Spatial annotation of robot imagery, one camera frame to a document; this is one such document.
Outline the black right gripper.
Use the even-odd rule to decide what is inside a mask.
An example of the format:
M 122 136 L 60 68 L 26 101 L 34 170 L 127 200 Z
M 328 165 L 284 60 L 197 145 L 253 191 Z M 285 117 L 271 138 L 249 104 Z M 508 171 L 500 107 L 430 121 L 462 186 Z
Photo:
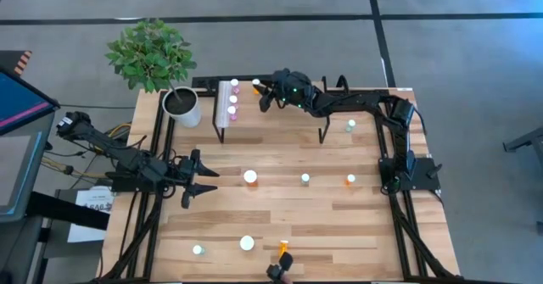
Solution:
M 284 104 L 293 104 L 299 108 L 310 109 L 316 88 L 309 77 L 298 71 L 277 70 L 271 79 L 259 79 L 256 86 L 259 94 L 276 94 L 277 100 Z M 260 98 L 259 107 L 262 113 L 268 111 L 275 100 L 274 95 L 265 95 Z

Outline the black orange striped panel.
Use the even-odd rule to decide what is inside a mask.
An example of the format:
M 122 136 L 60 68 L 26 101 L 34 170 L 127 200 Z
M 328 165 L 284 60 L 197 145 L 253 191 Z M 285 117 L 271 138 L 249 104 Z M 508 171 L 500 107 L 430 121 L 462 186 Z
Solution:
M 10 70 L 14 74 L 21 76 L 32 55 L 32 51 L 0 51 L 0 66 Z

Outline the grey metal furniture leg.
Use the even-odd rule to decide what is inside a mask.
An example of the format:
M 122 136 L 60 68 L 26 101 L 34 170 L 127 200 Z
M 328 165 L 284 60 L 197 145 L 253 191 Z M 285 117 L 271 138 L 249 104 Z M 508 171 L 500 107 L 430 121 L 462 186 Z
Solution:
M 502 145 L 506 152 L 512 153 L 520 147 L 533 145 L 535 142 L 538 142 L 539 138 L 543 138 L 543 126 L 519 136 L 510 142 L 503 142 Z

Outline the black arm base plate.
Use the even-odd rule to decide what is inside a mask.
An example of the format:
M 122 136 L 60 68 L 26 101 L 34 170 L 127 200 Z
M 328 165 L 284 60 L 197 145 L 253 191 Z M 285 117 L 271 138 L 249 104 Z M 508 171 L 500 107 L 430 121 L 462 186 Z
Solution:
M 156 192 L 164 191 L 167 182 L 163 179 L 152 177 L 149 179 L 141 172 L 106 172 L 105 175 L 112 180 L 114 192 Z
M 395 173 L 393 159 L 380 159 L 378 162 L 383 190 L 386 194 L 399 191 L 440 189 L 438 171 L 442 165 L 436 165 L 431 158 L 416 159 L 414 172 L 410 178 L 403 172 Z

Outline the green leafy plant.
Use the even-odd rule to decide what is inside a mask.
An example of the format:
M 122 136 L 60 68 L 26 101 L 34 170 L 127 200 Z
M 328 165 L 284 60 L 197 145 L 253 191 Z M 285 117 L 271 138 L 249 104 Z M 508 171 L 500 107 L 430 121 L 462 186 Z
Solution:
M 129 89 L 141 86 L 146 93 L 169 90 L 186 81 L 198 66 L 181 32 L 161 19 L 126 27 L 107 44 L 105 58 Z

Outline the black aluminium table frame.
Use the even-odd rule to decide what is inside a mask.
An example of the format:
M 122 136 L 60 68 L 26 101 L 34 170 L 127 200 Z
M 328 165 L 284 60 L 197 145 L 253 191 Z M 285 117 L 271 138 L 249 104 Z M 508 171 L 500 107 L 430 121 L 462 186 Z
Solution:
M 162 109 L 161 103 L 165 99 L 165 92 L 160 94 L 157 106 L 157 113 L 154 122 L 154 129 L 152 133 L 152 140 L 150 144 L 151 154 L 156 156 L 158 152 L 160 133 L 162 129 L 163 119 L 165 117 L 165 111 Z M 165 148 L 163 153 L 159 155 L 160 160 L 168 164 L 171 149 L 171 138 L 173 132 L 173 119 L 168 120 L 168 126 L 166 129 Z M 158 236 L 160 213 L 162 210 L 162 203 L 164 201 L 163 190 L 161 192 L 140 192 L 141 200 L 137 211 L 137 221 L 135 225 L 135 231 L 131 243 L 127 246 L 124 253 L 120 254 L 120 257 L 110 271 L 97 278 L 92 279 L 88 284 L 150 284 L 150 276 L 153 267 L 154 250 L 156 246 L 156 240 Z M 143 220 L 143 216 L 146 215 L 148 202 L 150 195 L 154 195 L 154 203 L 152 208 L 147 214 L 147 218 Z M 144 239 L 147 238 L 147 248 L 143 254 L 144 264 L 142 276 L 136 277 L 137 259 L 139 255 L 139 248 L 141 247 Z
M 327 86 L 323 87 L 324 92 L 330 93 L 343 92 L 344 89 L 349 89 L 350 92 L 354 93 L 376 90 L 378 92 L 394 95 L 387 89 L 350 89 L 346 84 L 345 79 L 341 79 L 334 89 Z M 375 123 L 378 134 L 378 145 L 381 152 L 380 159 L 392 159 L 395 150 L 389 129 L 385 125 L 379 124 L 377 119 L 375 119 Z M 461 282 L 463 277 L 448 271 L 432 254 L 430 248 L 421 238 L 411 195 L 413 191 L 429 191 L 438 197 L 440 189 L 435 191 L 399 191 L 386 194 L 383 190 L 381 181 L 381 193 L 389 199 L 403 280 L 418 284 L 454 284 Z

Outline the white paper sheet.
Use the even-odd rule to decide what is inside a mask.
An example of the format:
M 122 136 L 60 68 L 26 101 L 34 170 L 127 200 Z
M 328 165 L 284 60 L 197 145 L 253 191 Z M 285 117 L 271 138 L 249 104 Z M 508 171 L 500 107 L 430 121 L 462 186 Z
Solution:
M 109 187 L 91 187 L 78 190 L 75 204 L 89 208 L 94 212 L 110 215 L 114 203 L 114 194 Z M 72 223 L 67 236 L 67 243 L 101 242 L 105 238 L 107 221 L 102 216 L 97 219 L 87 218 L 84 221 Z

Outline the white ribbed plastic panel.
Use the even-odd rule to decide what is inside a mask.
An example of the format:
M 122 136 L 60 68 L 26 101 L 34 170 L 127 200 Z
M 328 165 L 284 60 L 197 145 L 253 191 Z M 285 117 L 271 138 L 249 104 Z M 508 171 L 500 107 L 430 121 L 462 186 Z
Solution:
M 230 114 L 227 109 L 231 106 L 229 97 L 232 94 L 230 81 L 220 81 L 217 93 L 216 125 L 219 128 L 227 128 L 230 122 Z

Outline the wooden shelf with black frame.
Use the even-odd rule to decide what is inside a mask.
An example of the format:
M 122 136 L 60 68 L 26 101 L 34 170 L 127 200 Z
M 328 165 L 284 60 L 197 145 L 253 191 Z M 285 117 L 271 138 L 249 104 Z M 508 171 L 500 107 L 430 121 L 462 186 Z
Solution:
M 241 100 L 238 104 L 242 105 L 241 111 L 237 113 L 238 118 L 236 120 L 230 120 L 227 128 L 219 128 L 216 125 L 216 108 L 217 108 L 217 93 L 218 93 L 219 81 L 213 88 L 207 88 L 206 92 L 201 93 L 199 96 L 203 97 L 207 95 L 214 98 L 213 106 L 213 119 L 212 125 L 216 132 L 216 135 L 223 143 L 225 140 L 225 130 L 229 127 L 254 127 L 254 128 L 319 128 L 319 139 L 322 140 L 327 133 L 327 129 L 330 125 L 330 119 L 314 118 L 305 113 L 301 109 L 287 108 L 281 110 L 280 103 L 273 102 L 274 106 L 270 107 L 266 113 L 262 113 L 259 107 L 260 94 L 253 93 L 252 81 L 239 81 L 239 93 L 235 95 L 240 97 Z

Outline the white round plant pot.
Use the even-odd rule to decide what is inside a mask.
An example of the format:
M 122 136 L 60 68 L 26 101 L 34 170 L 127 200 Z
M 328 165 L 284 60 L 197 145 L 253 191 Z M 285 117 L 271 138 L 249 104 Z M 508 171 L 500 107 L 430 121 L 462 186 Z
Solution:
M 199 97 L 190 87 L 179 86 L 168 91 L 162 102 L 162 109 L 175 121 L 187 128 L 196 127 L 201 121 Z

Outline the black aluminium crossbar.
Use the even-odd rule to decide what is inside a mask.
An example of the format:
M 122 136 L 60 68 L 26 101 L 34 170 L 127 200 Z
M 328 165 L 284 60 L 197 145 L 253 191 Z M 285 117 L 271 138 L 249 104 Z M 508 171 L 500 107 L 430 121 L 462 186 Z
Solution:
M 252 81 L 253 79 L 269 81 L 271 78 L 271 74 L 195 76 L 192 79 L 192 87 L 207 89 L 215 87 L 218 81 L 230 81 L 231 79 L 238 79 L 239 81 Z

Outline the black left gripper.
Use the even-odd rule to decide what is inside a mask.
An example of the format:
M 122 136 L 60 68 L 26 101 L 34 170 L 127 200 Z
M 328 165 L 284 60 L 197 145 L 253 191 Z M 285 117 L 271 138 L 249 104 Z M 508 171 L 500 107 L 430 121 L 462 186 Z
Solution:
M 219 177 L 215 171 L 207 168 L 200 161 L 200 151 L 193 149 L 189 156 L 177 155 L 172 159 L 174 169 L 174 182 L 177 187 L 184 189 L 182 193 L 181 206 L 188 209 L 192 198 L 206 192 L 212 192 L 217 189 L 217 186 L 200 185 L 194 182 L 194 176 Z

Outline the blue screen monitor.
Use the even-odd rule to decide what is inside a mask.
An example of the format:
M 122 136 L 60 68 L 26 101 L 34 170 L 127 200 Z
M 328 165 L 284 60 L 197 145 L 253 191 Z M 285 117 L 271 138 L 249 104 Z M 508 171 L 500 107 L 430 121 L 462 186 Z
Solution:
M 58 109 L 57 100 L 0 66 L 0 136 Z

